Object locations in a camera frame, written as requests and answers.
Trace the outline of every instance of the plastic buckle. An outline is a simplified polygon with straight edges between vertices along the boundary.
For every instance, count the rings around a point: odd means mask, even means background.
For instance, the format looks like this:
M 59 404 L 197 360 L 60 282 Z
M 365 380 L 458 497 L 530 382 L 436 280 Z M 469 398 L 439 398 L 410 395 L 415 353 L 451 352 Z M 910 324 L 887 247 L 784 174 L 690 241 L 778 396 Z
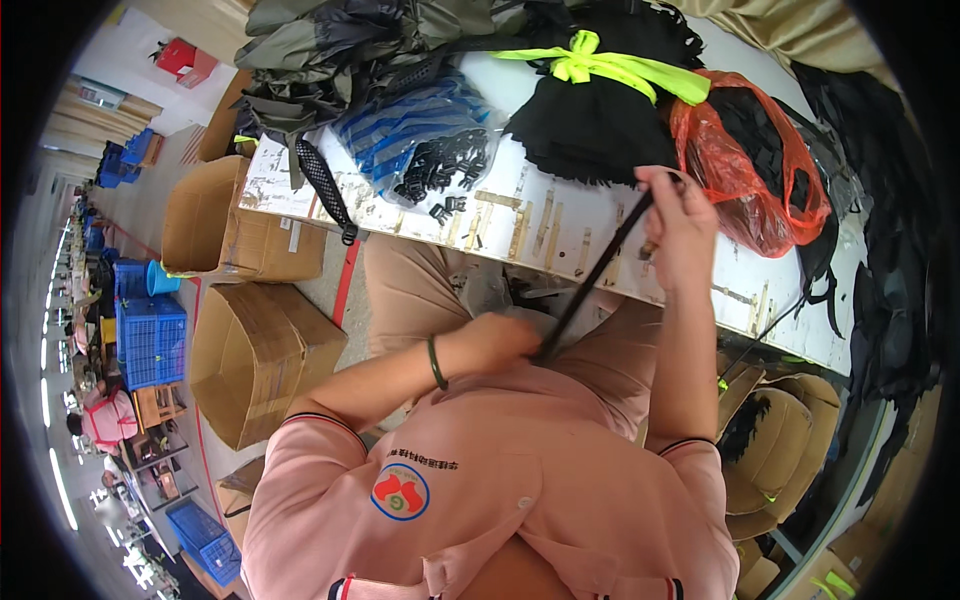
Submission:
M 353 242 L 357 239 L 357 234 L 360 233 L 360 228 L 353 223 L 348 223 L 344 225 L 344 232 L 340 235 L 341 241 L 344 243 L 344 246 L 353 246 Z

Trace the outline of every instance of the white wall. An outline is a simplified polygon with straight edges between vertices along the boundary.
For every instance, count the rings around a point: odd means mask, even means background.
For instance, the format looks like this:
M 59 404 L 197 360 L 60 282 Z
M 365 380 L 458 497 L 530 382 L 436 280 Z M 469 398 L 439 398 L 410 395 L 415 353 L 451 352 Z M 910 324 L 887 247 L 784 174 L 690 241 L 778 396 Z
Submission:
M 157 67 L 150 55 L 158 41 L 176 37 L 136 9 L 127 9 L 118 25 L 107 24 L 90 40 L 73 73 L 163 107 L 151 128 L 170 135 L 193 124 L 206 125 L 233 79 L 236 68 L 220 63 L 210 77 L 193 89 Z

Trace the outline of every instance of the neon yellow strap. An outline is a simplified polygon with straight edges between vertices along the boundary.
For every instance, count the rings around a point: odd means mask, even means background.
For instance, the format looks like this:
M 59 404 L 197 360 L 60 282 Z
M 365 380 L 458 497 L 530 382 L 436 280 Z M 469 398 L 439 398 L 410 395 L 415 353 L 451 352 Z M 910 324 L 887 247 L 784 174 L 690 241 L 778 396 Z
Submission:
M 835 588 L 842 589 L 844 592 L 847 593 L 847 595 L 850 596 L 850 598 L 853 598 L 856 595 L 856 591 L 851 587 L 851 585 L 845 582 L 844 580 L 840 579 L 840 576 L 834 573 L 833 571 L 831 571 L 830 573 L 827 573 L 827 583 L 834 586 Z
M 590 81 L 592 73 L 629 85 L 645 94 L 654 104 L 657 103 L 657 92 L 649 82 L 675 94 L 689 105 L 698 105 L 707 99 L 710 80 L 702 75 L 658 60 L 642 59 L 627 54 L 615 52 L 593 54 L 599 46 L 600 36 L 582 29 L 570 40 L 569 50 L 553 47 L 504 50 L 490 52 L 490 54 L 498 59 L 556 58 L 550 63 L 550 72 L 559 80 L 582 84 Z
M 830 573 L 827 573 L 827 577 L 825 577 L 824 579 L 827 580 L 826 583 L 820 581 L 816 577 L 811 577 L 810 583 L 816 586 L 817 588 L 822 589 L 824 593 L 827 595 L 827 597 L 829 598 L 829 600 L 838 600 L 838 599 L 836 594 L 833 593 L 833 590 L 827 587 L 827 584 L 830 584 L 835 588 L 841 589 L 848 596 L 850 596 L 850 598 L 853 598 L 856 595 L 856 591 L 850 586 L 850 584 L 848 584 L 843 579 L 841 579 L 840 576 L 834 573 L 833 571 L 831 571 Z

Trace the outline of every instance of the black cord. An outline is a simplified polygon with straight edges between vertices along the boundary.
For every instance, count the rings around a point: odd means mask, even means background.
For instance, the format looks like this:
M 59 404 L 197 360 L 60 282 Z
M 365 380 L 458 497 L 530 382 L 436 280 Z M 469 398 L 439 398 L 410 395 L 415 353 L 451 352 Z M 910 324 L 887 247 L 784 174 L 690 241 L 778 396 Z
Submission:
M 785 311 L 783 311 L 783 313 L 779 317 L 774 319 L 772 323 L 767 325 L 767 328 L 764 329 L 763 332 L 760 333 L 760 335 L 758 335 L 753 340 L 751 340 L 750 344 L 748 344 L 747 347 L 744 348 L 742 352 L 740 352 L 740 355 L 736 357 L 736 360 L 730 363 L 730 365 L 727 367 L 725 371 L 723 371 L 723 374 L 720 375 L 719 378 L 722 380 L 726 380 L 728 375 L 730 375 L 731 371 L 733 371 L 733 367 L 735 367 L 738 362 L 743 360 L 743 358 L 750 352 L 750 350 L 754 349 L 754 346 L 756 346 L 760 340 L 767 337 L 767 334 L 773 331 L 774 327 L 776 327 L 780 323 L 780 321 L 783 321 L 783 319 L 787 315 L 799 309 L 804 304 L 804 300 L 806 300 L 806 294 L 804 294 L 803 291 L 801 291 L 800 298 L 796 302 L 794 302 L 793 305 L 790 306 L 790 308 L 787 308 Z
M 680 178 L 676 174 L 671 173 L 670 177 L 674 182 L 679 181 Z M 636 222 L 640 220 L 640 216 L 650 208 L 654 203 L 654 196 L 651 190 L 647 190 L 645 194 L 640 198 L 640 200 L 634 206 L 634 209 L 630 212 L 630 215 L 627 216 L 627 220 L 623 222 L 616 233 L 613 234 L 613 239 L 610 241 L 610 244 L 603 250 L 603 253 L 600 255 L 600 259 L 597 260 L 597 263 L 593 265 L 593 269 L 590 271 L 589 275 L 584 282 L 580 284 L 580 287 L 577 288 L 577 293 L 573 295 L 573 298 L 570 300 L 570 304 L 564 309 L 564 313 L 560 316 L 560 319 L 557 321 L 557 324 L 554 325 L 553 329 L 546 336 L 542 343 L 540 343 L 540 350 L 533 357 L 532 362 L 535 365 L 544 365 L 548 363 L 552 358 L 554 353 L 557 351 L 557 344 L 560 342 L 560 338 L 564 335 L 564 331 L 569 327 L 570 322 L 573 321 L 573 317 L 577 314 L 577 310 L 580 309 L 580 305 L 584 303 L 584 300 L 587 299 L 587 295 L 593 291 L 593 286 L 596 284 L 597 280 L 600 278 L 600 275 L 603 274 L 604 270 L 607 268 L 607 265 L 610 264 L 610 261 L 613 260 L 613 255 L 620 250 L 620 246 L 623 245 L 624 240 L 627 239 L 627 235 L 636 225 Z

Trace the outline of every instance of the olive green fabric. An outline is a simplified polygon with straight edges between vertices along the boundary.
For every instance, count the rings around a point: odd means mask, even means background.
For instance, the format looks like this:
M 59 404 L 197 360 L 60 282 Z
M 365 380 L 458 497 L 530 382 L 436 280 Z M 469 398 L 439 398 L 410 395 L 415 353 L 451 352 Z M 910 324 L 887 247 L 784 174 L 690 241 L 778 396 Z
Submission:
M 246 28 L 254 39 L 234 58 L 238 68 L 252 71 L 252 85 L 237 106 L 293 148 L 298 135 L 366 104 L 403 67 L 442 52 L 438 48 L 444 44 L 461 37 L 517 33 L 524 24 L 523 5 L 512 4 L 260 0 Z M 291 180 L 300 187 L 302 176 L 293 154 Z

